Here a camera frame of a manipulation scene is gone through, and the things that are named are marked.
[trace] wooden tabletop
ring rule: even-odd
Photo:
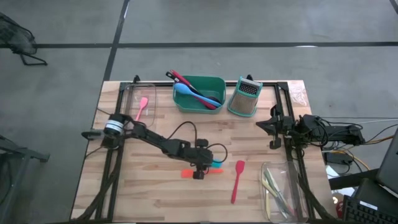
[[[287,81],[294,114],[311,114],[311,108],[301,80]],[[120,82],[104,82],[98,108],[108,113],[115,110]],[[234,87],[227,87],[228,102]],[[198,138],[210,144],[219,142],[228,148],[223,174],[206,175],[204,180],[182,179],[181,170],[191,169],[188,163],[169,159],[160,149],[137,139],[126,141],[118,185],[114,222],[266,222],[261,209],[259,172],[264,162],[286,162],[285,149],[269,149],[272,136],[255,125],[256,121],[270,118],[275,105],[273,88],[263,87],[257,112],[252,118],[231,114],[226,105],[217,115],[181,113],[175,106],[170,87],[157,87],[157,109],[152,131],[168,137],[184,121],[192,121],[198,129]],[[97,111],[93,128],[103,129],[108,115]],[[193,142],[190,125],[181,127],[173,138]],[[101,141],[89,143],[87,153],[99,147]],[[211,148],[215,158],[224,158],[221,147]],[[73,206],[76,218],[98,193],[101,184],[106,150],[101,149],[84,163]],[[246,166],[240,176],[238,195],[231,204],[236,177],[235,164],[244,160]],[[305,167],[310,188],[326,210],[336,215],[325,165],[318,147],[305,149]],[[108,202],[104,203],[104,214]]]

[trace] concrete floor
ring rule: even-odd
[[[0,11],[30,29],[40,44],[110,44],[122,4],[3,0]],[[120,42],[340,41],[398,41],[398,15],[388,0],[140,0],[130,2]],[[87,145],[80,132],[91,126],[109,52],[39,49],[48,67],[26,67],[0,49],[0,133],[51,153],[47,164],[30,163],[13,223],[68,220]],[[302,79],[313,114],[396,117],[397,54],[397,47],[118,49],[110,80],[165,80],[171,68],[226,80],[248,73],[256,79]],[[364,124],[364,137],[396,123]],[[377,168],[388,144],[352,152]],[[352,166],[351,172],[358,169]]]

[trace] teal plastic bin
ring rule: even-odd
[[[202,77],[184,75],[184,78],[191,83],[204,96],[214,96],[217,98],[221,106],[215,110],[209,110],[205,105],[200,103],[195,97],[191,95],[184,95],[174,90],[173,99],[178,109],[183,113],[204,113],[217,114],[221,111],[225,102],[225,81],[220,77]]]

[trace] red silicone spatula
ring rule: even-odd
[[[239,176],[243,172],[244,169],[244,161],[238,161],[236,162],[235,170],[236,170],[236,180],[235,180],[235,187],[234,191],[232,192],[232,198],[231,198],[231,203],[235,203],[236,199],[236,191],[238,189],[238,182],[239,182]]]

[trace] cheese grater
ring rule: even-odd
[[[235,91],[228,102],[228,110],[239,116],[253,116],[261,88],[262,83],[239,77]]]

